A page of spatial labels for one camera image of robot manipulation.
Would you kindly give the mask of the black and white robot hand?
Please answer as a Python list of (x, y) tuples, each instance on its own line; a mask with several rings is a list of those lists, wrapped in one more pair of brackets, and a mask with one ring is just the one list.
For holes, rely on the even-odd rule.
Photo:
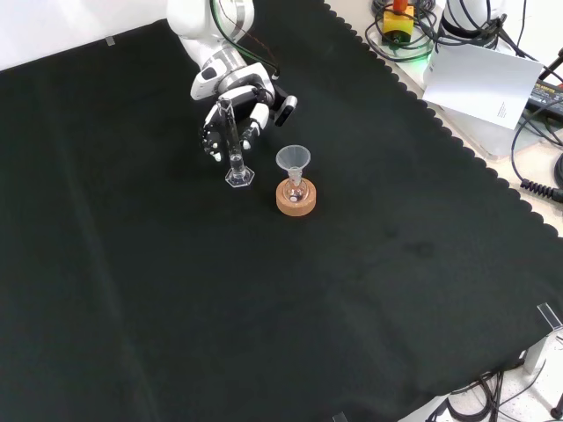
[(194, 100), (213, 97), (232, 102), (236, 120), (249, 120), (238, 136), (244, 150), (252, 147), (270, 120), (280, 126), (285, 119), (283, 107), (288, 97), (260, 63), (232, 67), (223, 60), (210, 59), (195, 76), (190, 94)]

